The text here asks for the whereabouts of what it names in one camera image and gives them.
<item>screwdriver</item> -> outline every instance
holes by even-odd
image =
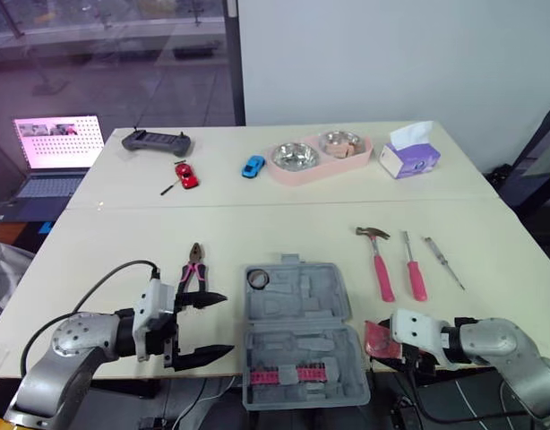
[[[185,160],[182,159],[181,161],[178,161],[176,164],[176,175],[177,175],[177,180],[172,184],[170,185],[168,188],[166,188],[164,191],[162,191],[161,193],[159,193],[159,195],[164,195],[165,193],[167,193],[169,190],[171,190],[174,186],[176,186],[179,181],[182,180],[182,177],[177,173],[177,165],[178,164],[181,164],[181,163],[185,163]]]
[[[169,190],[171,190],[174,186],[177,185],[177,183],[180,181],[181,179],[177,179],[172,185],[170,185],[168,188],[166,188],[164,191],[162,191],[161,193],[159,193],[159,195],[164,195],[165,193],[167,193]]]
[[[430,246],[430,249],[433,250],[433,253],[438,259],[438,261],[440,262],[440,264],[444,266],[446,270],[450,273],[450,275],[454,278],[454,280],[458,282],[458,285],[460,285],[460,288],[466,291],[466,289],[462,285],[462,282],[460,282],[458,279],[458,276],[456,276],[456,273],[454,273],[454,271],[451,269],[451,266],[448,265],[448,260],[444,258],[443,253],[441,253],[440,249],[438,249],[438,246],[436,246],[436,243],[434,242],[434,240],[431,237],[425,237],[425,242],[428,244],[428,246]]]
[[[410,239],[408,238],[408,231],[403,231],[402,236],[404,237],[404,242],[407,245],[408,251],[408,275],[410,277],[410,286],[412,287],[412,295],[415,297],[415,300],[419,302],[424,302],[428,299],[425,288],[425,280],[422,278],[422,273],[418,268],[418,262],[412,258],[412,251],[410,250]]]

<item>laptop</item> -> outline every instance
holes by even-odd
[[[56,220],[104,148],[97,116],[18,118],[14,130],[29,174],[0,207],[0,221]]]

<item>tissue box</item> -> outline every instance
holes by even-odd
[[[400,179],[431,171],[439,158],[440,152],[430,143],[420,143],[402,150],[387,143],[382,148],[379,161],[392,177]]]

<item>stainless steel bowl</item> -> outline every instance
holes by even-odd
[[[289,172],[299,172],[314,168],[319,164],[319,154],[304,143],[284,143],[271,154],[273,162]]]
[[[351,132],[343,131],[331,131],[323,133],[319,136],[319,146],[321,149],[333,157],[336,157],[335,153],[328,151],[328,145],[340,146],[340,145],[352,145],[354,148],[354,153],[352,155],[357,155],[365,152],[365,143],[363,140],[358,137],[356,134]]]

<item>black ring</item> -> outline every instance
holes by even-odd
[[[254,284],[254,280],[252,277],[255,275],[263,275],[265,277],[265,283],[262,284]],[[269,274],[264,271],[263,269],[253,269],[252,271],[247,272],[247,282],[249,283],[249,286],[253,289],[265,289],[267,284],[269,284]]]

